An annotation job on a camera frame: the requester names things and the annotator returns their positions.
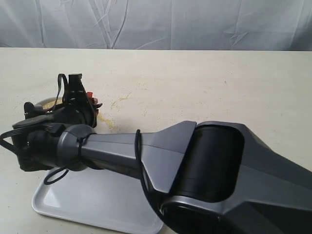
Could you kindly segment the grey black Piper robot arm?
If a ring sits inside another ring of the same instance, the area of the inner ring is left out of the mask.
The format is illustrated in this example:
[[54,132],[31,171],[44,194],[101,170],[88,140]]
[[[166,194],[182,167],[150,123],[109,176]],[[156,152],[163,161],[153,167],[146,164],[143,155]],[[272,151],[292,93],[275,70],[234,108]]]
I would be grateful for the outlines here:
[[61,104],[25,103],[13,145],[25,171],[110,170],[140,181],[179,234],[309,234],[312,174],[239,123],[183,121],[155,133],[97,134],[99,104],[80,74],[58,76]]

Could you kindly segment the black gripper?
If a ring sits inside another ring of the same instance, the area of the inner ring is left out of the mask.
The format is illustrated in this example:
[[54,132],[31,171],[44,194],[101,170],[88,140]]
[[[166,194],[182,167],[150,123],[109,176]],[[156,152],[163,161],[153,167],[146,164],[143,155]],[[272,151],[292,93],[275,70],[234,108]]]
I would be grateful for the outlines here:
[[97,126],[97,115],[102,103],[93,96],[93,92],[85,92],[81,80],[82,74],[69,74],[65,77],[65,103],[57,105],[53,112],[53,122]]

